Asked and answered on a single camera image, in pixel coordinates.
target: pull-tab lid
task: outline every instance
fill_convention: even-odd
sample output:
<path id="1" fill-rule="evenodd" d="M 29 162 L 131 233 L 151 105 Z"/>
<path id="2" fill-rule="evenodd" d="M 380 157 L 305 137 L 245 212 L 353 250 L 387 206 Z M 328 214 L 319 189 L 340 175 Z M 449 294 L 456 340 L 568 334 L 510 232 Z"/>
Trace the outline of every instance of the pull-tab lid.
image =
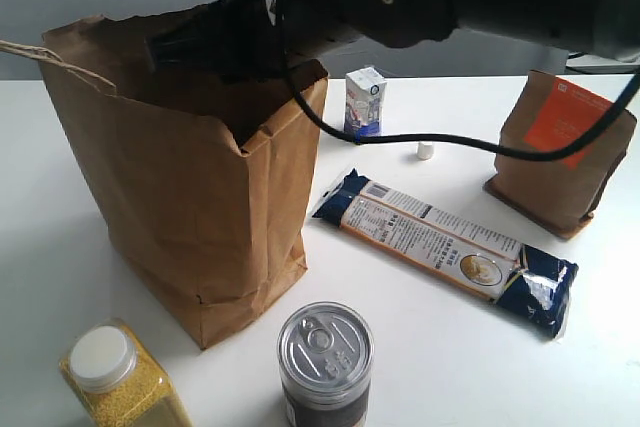
<path id="1" fill-rule="evenodd" d="M 136 348 L 122 330 L 109 325 L 87 332 L 69 355 L 69 370 L 78 386 L 102 394 L 117 387 L 136 366 Z"/>
<path id="2" fill-rule="evenodd" d="M 371 331 L 348 307 L 311 304 L 285 323 L 278 357 L 283 382 L 294 397 L 320 405 L 349 403 L 369 384 Z"/>

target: paper bag handle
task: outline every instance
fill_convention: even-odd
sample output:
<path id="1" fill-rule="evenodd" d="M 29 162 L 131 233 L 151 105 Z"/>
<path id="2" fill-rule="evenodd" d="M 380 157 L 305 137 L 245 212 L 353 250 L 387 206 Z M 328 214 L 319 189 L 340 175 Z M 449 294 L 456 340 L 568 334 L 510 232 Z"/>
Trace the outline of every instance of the paper bag handle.
<path id="1" fill-rule="evenodd" d="M 83 76 L 90 77 L 102 82 L 103 84 L 108 85 L 109 87 L 114 89 L 114 91 L 116 90 L 116 85 L 110 80 L 105 79 L 95 72 L 91 72 L 90 70 L 65 62 L 58 54 L 50 49 L 47 49 L 46 47 L 15 44 L 13 42 L 7 42 L 6 40 L 0 40 L 0 52 L 18 55 L 27 59 L 37 60 L 39 62 L 46 62 L 47 64 L 51 65 L 57 65 L 58 67 L 62 67 L 63 69 L 71 72 L 81 79 Z"/>

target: brown paper pouch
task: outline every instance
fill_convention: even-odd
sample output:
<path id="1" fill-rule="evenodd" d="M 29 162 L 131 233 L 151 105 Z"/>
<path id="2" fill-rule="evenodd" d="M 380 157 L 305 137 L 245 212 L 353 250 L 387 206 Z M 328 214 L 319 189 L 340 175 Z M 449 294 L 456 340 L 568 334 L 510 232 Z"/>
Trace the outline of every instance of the brown paper pouch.
<path id="1" fill-rule="evenodd" d="M 305 272 L 318 130 L 282 81 L 153 73 L 144 39 L 196 11 L 84 19 L 35 58 L 118 252 L 202 348 L 256 320 Z M 296 81 L 322 114 L 327 73 Z"/>
<path id="2" fill-rule="evenodd" d="M 547 152 L 591 127 L 611 102 L 553 75 L 532 71 L 500 145 Z M 593 144 L 557 162 L 496 156 L 485 189 L 550 232 L 570 239 L 593 218 L 607 181 L 624 159 L 636 126 L 628 111 Z"/>

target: table surface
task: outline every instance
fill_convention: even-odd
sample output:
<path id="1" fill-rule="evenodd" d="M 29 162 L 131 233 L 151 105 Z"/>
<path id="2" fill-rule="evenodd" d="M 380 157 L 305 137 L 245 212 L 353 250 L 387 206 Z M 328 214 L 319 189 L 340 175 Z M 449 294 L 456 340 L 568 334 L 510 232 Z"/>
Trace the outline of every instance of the table surface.
<path id="1" fill-rule="evenodd" d="M 572 78 L 609 98 L 627 79 Z M 496 141 L 524 82 L 391 80 L 385 132 Z M 57 361 L 75 336 L 118 316 L 167 369 L 196 426 L 285 427 L 276 338 L 292 312 L 321 300 L 355 308 L 374 332 L 367 427 L 640 425 L 637 142 L 593 223 L 561 242 L 483 192 L 494 173 L 491 154 L 437 145 L 425 163 L 411 144 L 357 147 L 321 138 L 310 205 L 341 172 L 357 167 L 579 263 L 560 341 L 544 342 L 497 308 L 309 220 L 309 272 L 258 322 L 200 352 L 109 245 L 43 84 L 0 82 L 0 100 L 0 425 L 88 426 Z M 343 102 L 344 83 L 331 81 L 328 122 L 340 124 Z M 631 110 L 639 114 L 640 102 Z"/>

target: pasta package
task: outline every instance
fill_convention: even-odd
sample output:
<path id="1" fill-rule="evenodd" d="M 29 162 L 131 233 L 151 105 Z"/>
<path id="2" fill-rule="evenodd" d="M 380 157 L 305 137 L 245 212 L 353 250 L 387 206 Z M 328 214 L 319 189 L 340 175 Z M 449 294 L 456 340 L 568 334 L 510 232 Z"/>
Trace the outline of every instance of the pasta package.
<path id="1" fill-rule="evenodd" d="M 578 266 L 393 190 L 354 169 L 313 214 L 529 319 L 562 330 Z"/>

